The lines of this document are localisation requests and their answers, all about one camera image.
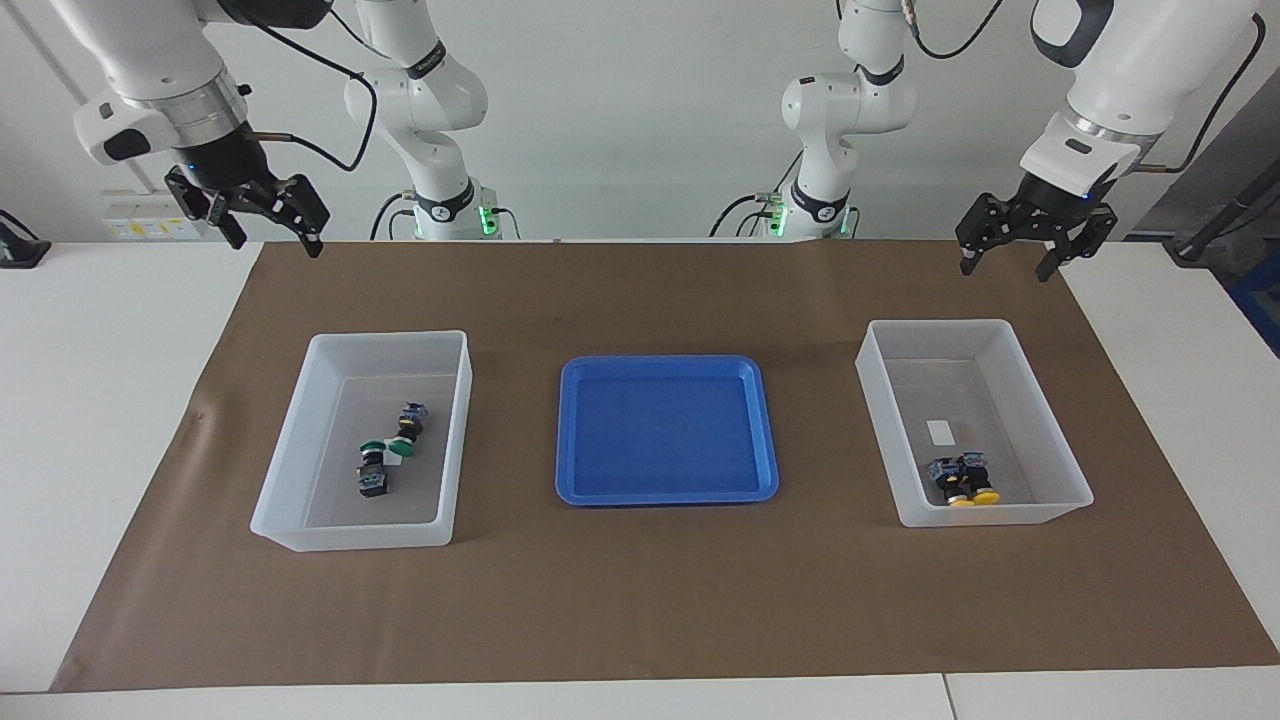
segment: blue plastic tray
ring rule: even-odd
[[[739,355],[570,361],[556,491],[579,506],[769,500],[778,465],[760,368]]]

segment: translucent plastic bin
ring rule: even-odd
[[[250,529],[300,552],[448,544],[470,400],[466,333],[316,336]],[[426,406],[425,432],[366,498],[360,446],[394,436],[404,402]]]
[[[904,525],[1027,525],[1093,502],[1005,320],[876,320],[858,375]],[[932,460],[966,451],[986,454],[1000,505],[948,507],[929,480]]]

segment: table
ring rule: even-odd
[[[40,270],[0,275],[0,691],[47,687],[256,252],[60,245]],[[1158,246],[1114,243],[1064,274],[1276,641],[1276,424],[1253,419],[1280,414],[1280,363],[1208,273],[1176,269]],[[114,404],[137,397],[148,411],[122,421]],[[0,716],[17,719],[422,707],[453,717],[595,717],[602,707],[621,717],[1263,717],[1280,707],[1280,667],[0,697]]]

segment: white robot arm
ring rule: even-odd
[[[183,211],[239,249],[233,211],[289,228],[320,254],[329,211],[305,176],[276,178],[248,124],[244,96],[204,35],[209,22],[311,28],[332,0],[51,0],[97,58],[109,88],[76,113],[81,143],[111,164],[170,150],[165,183]]]
[[[490,210],[497,195],[467,176],[458,143],[443,131],[479,126],[489,96],[475,73],[453,59],[420,0],[356,0],[369,45],[396,67],[365,73],[378,91],[375,129],[399,154],[413,181],[417,237],[499,236]],[[360,122],[370,99],[347,85],[347,110]]]
[[[840,46],[854,72],[796,79],[782,96],[782,118],[804,143],[785,215],[771,223],[785,237],[828,237],[841,227],[858,164],[845,136],[902,129],[915,114],[915,83],[902,72],[901,0],[842,1]]]
[[[1103,197],[1119,178],[1144,169],[1139,164],[1178,106],[1208,79],[1258,4],[1038,0],[1036,46],[1074,70],[1075,85],[1023,155],[1027,176],[1018,193],[1009,201],[983,193],[956,227],[964,274],[987,250],[1019,238],[1055,243],[1037,268],[1041,281],[1062,263],[1092,258],[1116,224]]]

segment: brown mat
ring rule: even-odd
[[[1280,662],[1070,291],[1034,282],[1041,254],[966,281],[928,242],[268,246],[54,689]],[[1011,320],[1096,503],[900,527],[854,370],[876,318]],[[443,328],[475,366],[454,543],[251,534],[310,337]],[[668,352],[759,363],[778,495],[563,505],[561,366]]]

